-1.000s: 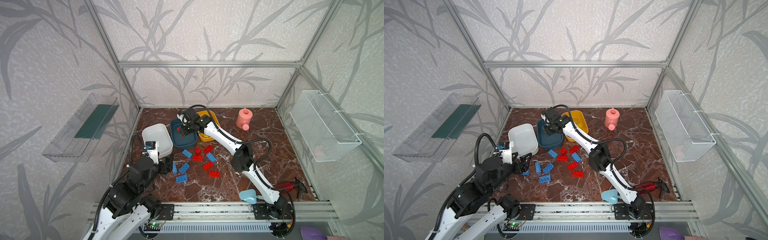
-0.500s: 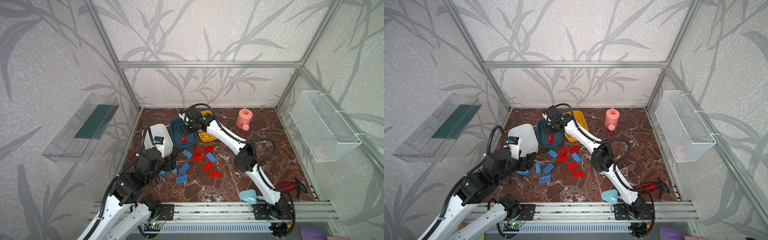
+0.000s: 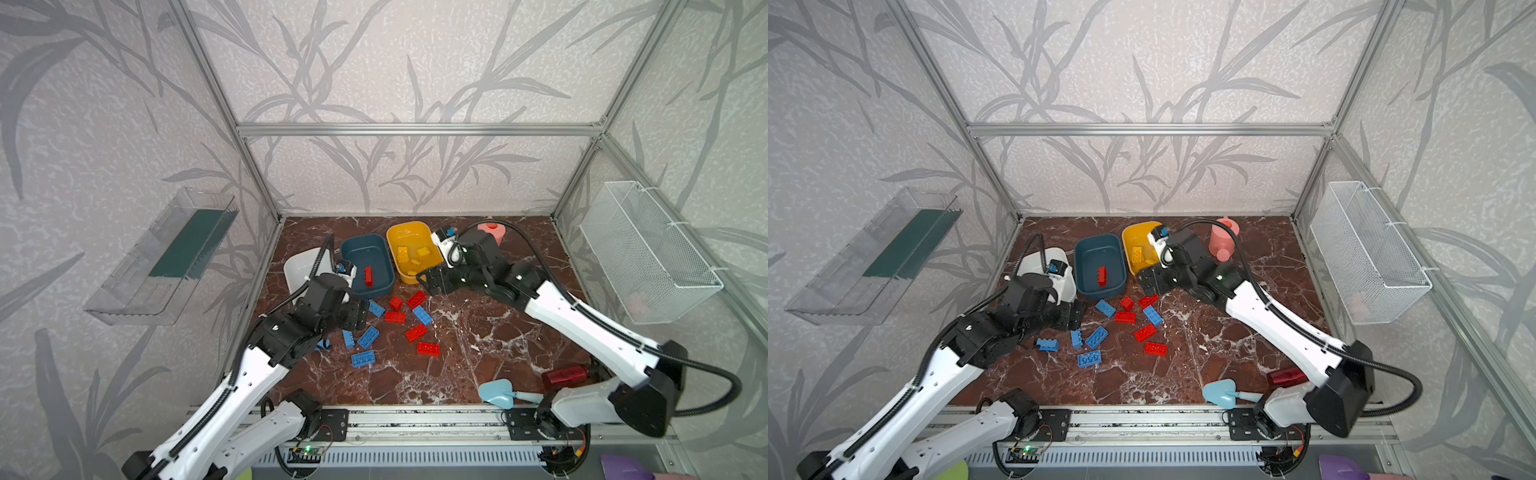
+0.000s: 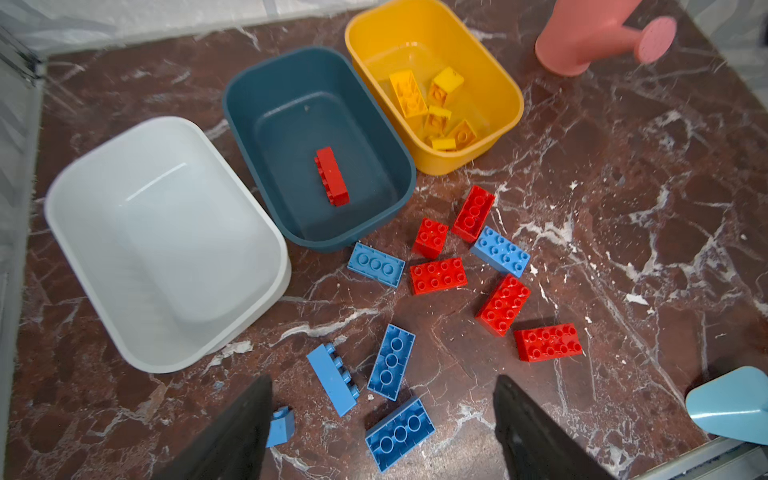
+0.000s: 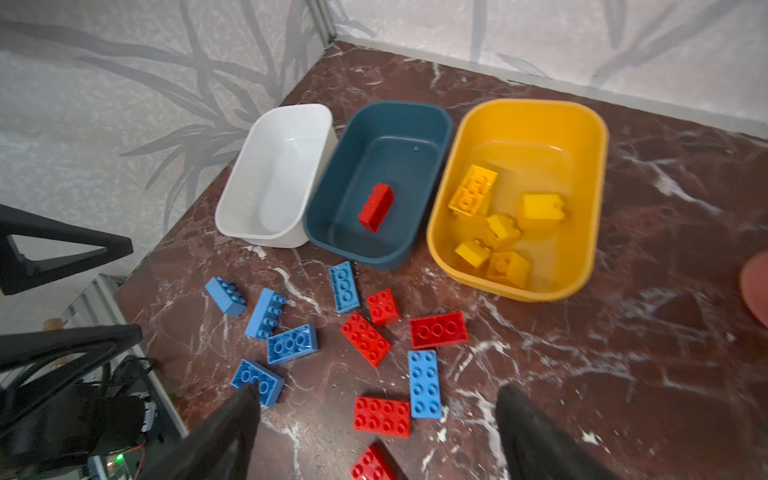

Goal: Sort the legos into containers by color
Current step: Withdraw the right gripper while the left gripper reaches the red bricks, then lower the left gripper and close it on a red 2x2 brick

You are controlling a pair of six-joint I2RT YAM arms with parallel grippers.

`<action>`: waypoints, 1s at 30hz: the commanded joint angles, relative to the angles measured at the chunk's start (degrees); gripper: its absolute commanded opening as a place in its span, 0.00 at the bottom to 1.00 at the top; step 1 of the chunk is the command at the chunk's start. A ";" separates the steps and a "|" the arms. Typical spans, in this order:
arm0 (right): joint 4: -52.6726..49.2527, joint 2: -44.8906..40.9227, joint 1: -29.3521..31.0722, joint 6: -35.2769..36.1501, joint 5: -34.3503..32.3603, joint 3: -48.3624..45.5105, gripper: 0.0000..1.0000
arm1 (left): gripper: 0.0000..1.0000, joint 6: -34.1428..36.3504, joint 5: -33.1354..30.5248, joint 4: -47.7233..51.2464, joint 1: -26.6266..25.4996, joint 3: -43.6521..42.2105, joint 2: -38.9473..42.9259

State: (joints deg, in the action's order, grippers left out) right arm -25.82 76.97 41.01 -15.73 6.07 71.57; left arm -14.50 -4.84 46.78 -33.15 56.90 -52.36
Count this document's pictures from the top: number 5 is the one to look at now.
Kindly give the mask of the yellow curved lego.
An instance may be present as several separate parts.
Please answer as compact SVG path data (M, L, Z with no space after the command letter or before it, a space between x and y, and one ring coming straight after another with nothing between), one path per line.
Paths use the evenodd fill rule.
M456 215L474 218L483 213L490 202L492 188L498 178L494 170L471 165L448 203Z

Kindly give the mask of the red lego brick top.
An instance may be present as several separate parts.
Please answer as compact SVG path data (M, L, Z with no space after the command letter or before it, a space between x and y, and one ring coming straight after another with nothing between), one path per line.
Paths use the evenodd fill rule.
M451 312L409 321L411 343L414 350L460 344L469 341L462 312Z

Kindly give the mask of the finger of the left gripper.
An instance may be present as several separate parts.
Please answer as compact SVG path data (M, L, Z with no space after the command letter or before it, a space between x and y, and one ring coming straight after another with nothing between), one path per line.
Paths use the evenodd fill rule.
M52 246L31 256L19 241ZM133 253L128 237L66 224L13 208L1 207L1 292L5 296L37 288L108 264Z
M1 370L23 368L1 398L1 418L22 420L87 373L141 342L138 325L95 326L1 337Z

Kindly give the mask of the small red lego brick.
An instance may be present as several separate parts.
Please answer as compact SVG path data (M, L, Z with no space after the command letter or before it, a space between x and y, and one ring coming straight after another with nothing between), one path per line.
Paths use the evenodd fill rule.
M371 321L378 327L385 327L401 319L394 295L390 289L368 296L367 303Z

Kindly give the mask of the blue lego brick diagonal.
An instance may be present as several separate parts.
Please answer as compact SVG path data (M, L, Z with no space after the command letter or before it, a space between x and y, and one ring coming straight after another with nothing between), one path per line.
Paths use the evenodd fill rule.
M316 329L305 324L267 339L269 365L286 363L318 351Z

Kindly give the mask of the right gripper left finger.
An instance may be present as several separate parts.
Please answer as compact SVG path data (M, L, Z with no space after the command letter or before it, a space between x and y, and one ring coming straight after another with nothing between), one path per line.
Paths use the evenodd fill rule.
M154 464L144 479L245 479L260 423L260 392L246 384Z

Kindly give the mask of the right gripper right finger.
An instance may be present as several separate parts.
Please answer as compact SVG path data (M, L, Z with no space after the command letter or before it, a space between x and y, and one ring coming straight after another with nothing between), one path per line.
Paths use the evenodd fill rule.
M511 384L498 392L495 419L511 479L616 477Z

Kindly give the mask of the yellow lego square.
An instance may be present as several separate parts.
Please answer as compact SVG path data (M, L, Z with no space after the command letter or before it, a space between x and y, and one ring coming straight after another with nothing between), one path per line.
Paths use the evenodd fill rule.
M518 224L525 231L553 229L566 218L564 207L558 194L524 194L518 205Z

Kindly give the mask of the red lego brick bottom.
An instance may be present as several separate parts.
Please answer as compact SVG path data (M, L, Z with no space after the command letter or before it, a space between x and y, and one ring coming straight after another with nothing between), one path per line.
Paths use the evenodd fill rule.
M396 475L375 444L368 446L350 468L355 480L395 480Z

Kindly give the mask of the yellow lego small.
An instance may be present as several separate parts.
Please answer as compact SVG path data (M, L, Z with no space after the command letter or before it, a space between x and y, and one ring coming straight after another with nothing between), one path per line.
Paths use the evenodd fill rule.
M506 214L493 214L486 218L487 237L491 242L503 243L517 241L521 231L516 227L514 219Z

